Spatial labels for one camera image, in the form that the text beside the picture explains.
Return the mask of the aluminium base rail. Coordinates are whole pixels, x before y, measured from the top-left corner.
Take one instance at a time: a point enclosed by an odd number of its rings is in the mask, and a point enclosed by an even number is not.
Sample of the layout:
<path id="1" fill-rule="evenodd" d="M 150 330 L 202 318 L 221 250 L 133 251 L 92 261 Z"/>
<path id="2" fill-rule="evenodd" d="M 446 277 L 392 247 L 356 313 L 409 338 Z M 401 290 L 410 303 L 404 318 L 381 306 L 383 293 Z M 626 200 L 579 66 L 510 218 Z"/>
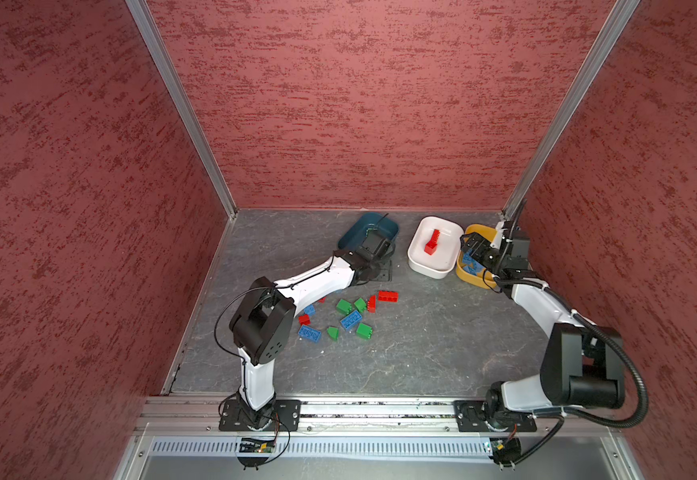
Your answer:
<path id="1" fill-rule="evenodd" d="M 294 432 L 221 432 L 231 395 L 146 400 L 120 479 L 638 479 L 624 435 L 575 417 L 531 414 L 537 431 L 459 432 L 452 403 L 437 397 L 288 396 L 300 400 Z M 258 470 L 236 459 L 242 437 L 276 438 Z M 522 458 L 501 469 L 490 440 L 518 438 Z"/>

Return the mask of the right controller board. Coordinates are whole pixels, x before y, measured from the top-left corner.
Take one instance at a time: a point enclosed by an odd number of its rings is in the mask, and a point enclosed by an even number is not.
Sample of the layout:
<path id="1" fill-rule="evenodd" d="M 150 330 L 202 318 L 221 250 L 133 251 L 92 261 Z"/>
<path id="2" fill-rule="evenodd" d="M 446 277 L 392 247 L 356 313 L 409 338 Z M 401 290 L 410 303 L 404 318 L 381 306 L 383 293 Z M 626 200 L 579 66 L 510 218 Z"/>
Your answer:
<path id="1" fill-rule="evenodd" d="M 522 458 L 522 447 L 518 438 L 490 440 L 491 459 L 501 469 L 513 469 Z"/>

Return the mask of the yellow plastic bin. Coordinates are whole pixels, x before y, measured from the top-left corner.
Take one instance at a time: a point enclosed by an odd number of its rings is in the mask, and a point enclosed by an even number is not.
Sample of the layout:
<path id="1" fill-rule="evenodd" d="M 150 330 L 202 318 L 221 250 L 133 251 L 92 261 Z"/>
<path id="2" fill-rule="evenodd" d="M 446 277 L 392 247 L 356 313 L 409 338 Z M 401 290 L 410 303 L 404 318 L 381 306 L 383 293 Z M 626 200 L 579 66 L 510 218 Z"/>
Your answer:
<path id="1" fill-rule="evenodd" d="M 494 240 L 497 231 L 494 228 L 486 225 L 471 224 L 468 226 L 468 228 L 466 228 L 465 233 L 478 233 L 485 239 L 492 241 Z M 481 264 L 462 252 L 460 252 L 457 258 L 455 273 L 460 280 L 470 285 L 487 290 L 497 288 L 497 284 L 494 282 L 492 274 L 485 270 Z"/>

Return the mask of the blue slope lego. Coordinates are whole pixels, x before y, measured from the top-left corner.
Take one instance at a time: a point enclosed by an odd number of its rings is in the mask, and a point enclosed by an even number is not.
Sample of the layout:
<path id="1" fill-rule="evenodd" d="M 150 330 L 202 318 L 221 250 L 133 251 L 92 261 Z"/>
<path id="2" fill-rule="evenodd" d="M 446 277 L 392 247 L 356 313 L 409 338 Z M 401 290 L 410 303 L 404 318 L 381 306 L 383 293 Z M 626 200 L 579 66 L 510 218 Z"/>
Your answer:
<path id="1" fill-rule="evenodd" d="M 484 267 L 480 263 L 471 258 L 463 258 L 461 264 L 461 269 L 469 275 L 478 276 L 481 274 L 482 270 L 484 270 Z"/>

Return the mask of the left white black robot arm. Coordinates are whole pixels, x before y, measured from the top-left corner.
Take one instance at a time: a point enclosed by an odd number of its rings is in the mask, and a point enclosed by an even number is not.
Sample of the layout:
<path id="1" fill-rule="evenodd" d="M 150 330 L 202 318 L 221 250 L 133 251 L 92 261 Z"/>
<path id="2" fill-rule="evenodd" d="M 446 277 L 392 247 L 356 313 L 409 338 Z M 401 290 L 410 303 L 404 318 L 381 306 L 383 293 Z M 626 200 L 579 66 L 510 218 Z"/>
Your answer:
<path id="1" fill-rule="evenodd" d="M 230 332 L 240 360 L 242 384 L 236 393 L 242 417 L 262 430 L 274 421 L 274 361 L 284 350 L 298 314 L 338 291 L 376 280 L 395 242 L 369 230 L 358 245 L 338 249 L 318 266 L 288 279 L 260 277 L 240 296 Z"/>

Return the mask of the white plastic bin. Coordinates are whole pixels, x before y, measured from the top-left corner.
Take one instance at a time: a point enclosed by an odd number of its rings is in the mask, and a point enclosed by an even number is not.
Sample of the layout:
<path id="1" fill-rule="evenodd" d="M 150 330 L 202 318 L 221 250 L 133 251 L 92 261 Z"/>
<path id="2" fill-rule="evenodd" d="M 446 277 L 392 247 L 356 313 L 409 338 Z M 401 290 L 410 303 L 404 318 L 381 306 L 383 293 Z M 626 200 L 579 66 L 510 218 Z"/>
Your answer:
<path id="1" fill-rule="evenodd" d="M 424 252 L 434 229 L 440 231 L 437 248 L 432 255 Z M 453 270 L 460 254 L 460 237 L 464 230 L 458 224 L 435 216 L 424 217 L 407 250 L 407 262 L 416 273 L 440 280 Z"/>

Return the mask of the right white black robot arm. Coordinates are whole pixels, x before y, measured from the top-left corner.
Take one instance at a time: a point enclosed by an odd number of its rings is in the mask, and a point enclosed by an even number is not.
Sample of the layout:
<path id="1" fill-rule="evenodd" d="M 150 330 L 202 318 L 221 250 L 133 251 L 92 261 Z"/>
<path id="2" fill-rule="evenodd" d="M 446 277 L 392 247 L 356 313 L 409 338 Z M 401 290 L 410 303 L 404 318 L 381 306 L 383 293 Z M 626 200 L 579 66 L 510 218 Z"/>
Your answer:
<path id="1" fill-rule="evenodd" d="M 622 344 L 619 334 L 601 328 L 569 307 L 547 282 L 529 269 L 528 260 L 514 256 L 506 237 L 495 247 L 472 232 L 460 237 L 463 258 L 490 274 L 498 291 L 521 306 L 548 337 L 539 373 L 522 380 L 495 382 L 482 406 L 490 428 L 512 428 L 525 414 L 590 409 L 616 410 L 625 400 L 622 358 L 605 340 Z"/>

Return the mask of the left controller board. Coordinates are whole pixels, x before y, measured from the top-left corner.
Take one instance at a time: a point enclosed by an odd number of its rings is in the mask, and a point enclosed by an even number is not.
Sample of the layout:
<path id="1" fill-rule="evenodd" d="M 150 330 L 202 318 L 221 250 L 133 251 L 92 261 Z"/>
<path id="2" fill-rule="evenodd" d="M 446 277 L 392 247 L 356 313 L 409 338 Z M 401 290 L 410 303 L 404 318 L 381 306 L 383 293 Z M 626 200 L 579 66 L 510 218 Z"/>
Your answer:
<path id="1" fill-rule="evenodd" d="M 238 445 L 236 459 L 244 469 L 258 470 L 262 465 L 270 463 L 278 455 L 278 440 L 276 438 L 242 437 Z"/>

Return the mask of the teal plastic bin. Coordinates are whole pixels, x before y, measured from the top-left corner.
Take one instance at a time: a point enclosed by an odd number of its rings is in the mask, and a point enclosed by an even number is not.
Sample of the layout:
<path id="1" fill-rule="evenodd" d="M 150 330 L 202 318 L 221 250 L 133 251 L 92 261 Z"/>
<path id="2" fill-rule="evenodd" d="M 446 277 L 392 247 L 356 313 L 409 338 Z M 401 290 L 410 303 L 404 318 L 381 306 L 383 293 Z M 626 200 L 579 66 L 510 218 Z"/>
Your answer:
<path id="1" fill-rule="evenodd" d="M 388 217 L 388 214 L 366 212 L 338 240 L 338 250 L 350 250 L 360 246 L 367 234 L 372 231 L 394 242 L 398 236 L 399 226 Z"/>

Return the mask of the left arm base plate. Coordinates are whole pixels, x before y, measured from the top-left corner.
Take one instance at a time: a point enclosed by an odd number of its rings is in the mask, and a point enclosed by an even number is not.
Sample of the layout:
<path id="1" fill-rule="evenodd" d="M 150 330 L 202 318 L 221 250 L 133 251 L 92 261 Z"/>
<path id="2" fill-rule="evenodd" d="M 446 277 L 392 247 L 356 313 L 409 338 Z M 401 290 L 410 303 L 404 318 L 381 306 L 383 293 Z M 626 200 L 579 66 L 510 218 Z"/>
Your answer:
<path id="1" fill-rule="evenodd" d="M 220 405 L 221 432 L 294 432 L 300 424 L 300 400 L 272 400 L 260 411 L 234 397 Z"/>

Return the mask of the green lego small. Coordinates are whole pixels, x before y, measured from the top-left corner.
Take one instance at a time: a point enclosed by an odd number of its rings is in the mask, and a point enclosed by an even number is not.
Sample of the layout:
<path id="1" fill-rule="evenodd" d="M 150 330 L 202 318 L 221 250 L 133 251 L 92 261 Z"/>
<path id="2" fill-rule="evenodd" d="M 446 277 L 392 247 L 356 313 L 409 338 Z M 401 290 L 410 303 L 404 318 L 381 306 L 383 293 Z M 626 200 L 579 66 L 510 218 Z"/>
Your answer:
<path id="1" fill-rule="evenodd" d="M 359 298 L 358 300 L 356 300 L 356 302 L 354 302 L 354 306 L 355 306 L 356 310 L 359 312 L 364 312 L 367 310 L 367 304 L 361 298 Z"/>

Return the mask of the green lego block front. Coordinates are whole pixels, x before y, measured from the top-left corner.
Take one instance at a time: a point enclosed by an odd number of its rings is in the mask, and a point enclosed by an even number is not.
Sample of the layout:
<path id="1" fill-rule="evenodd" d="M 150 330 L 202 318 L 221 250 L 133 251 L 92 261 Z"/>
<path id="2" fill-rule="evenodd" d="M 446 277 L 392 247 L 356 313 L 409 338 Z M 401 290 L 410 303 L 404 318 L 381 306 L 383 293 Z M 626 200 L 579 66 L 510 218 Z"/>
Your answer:
<path id="1" fill-rule="evenodd" d="M 356 327 L 356 335 L 361 339 L 368 340 L 371 338 L 372 334 L 373 329 L 367 324 L 360 323 Z"/>

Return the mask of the red lego upright centre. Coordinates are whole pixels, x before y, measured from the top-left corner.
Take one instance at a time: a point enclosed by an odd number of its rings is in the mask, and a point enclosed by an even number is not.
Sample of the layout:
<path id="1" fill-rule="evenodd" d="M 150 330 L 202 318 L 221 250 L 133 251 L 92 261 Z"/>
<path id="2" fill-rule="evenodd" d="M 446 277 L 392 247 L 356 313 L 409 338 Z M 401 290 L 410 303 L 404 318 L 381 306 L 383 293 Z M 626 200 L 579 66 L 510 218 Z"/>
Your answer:
<path id="1" fill-rule="evenodd" d="M 376 304 L 377 304 L 376 296 L 375 295 L 370 296 L 370 298 L 368 300 L 368 304 L 367 304 L 367 311 L 370 313 L 375 313 L 376 312 Z"/>

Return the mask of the red square lego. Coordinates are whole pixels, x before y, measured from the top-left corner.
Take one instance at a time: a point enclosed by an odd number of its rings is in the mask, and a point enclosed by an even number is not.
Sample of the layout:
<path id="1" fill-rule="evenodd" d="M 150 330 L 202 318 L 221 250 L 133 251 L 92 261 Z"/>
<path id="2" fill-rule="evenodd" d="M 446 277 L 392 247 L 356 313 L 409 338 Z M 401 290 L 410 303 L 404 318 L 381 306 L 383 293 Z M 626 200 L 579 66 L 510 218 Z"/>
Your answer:
<path id="1" fill-rule="evenodd" d="M 435 242 L 428 242 L 424 246 L 424 252 L 428 255 L 432 255 L 432 254 L 434 254 L 436 248 L 437 248 L 437 244 Z"/>

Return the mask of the green square lego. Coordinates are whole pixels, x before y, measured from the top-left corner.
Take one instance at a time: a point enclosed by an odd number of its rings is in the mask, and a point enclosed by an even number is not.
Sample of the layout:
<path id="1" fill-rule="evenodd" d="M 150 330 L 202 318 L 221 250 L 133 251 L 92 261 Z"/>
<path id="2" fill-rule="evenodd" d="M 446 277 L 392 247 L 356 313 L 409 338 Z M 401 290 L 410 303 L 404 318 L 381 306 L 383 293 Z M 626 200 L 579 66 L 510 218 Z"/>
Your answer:
<path id="1" fill-rule="evenodd" d="M 348 300 L 340 299 L 336 304 L 336 310 L 343 316 L 348 316 L 353 311 L 353 305 Z"/>

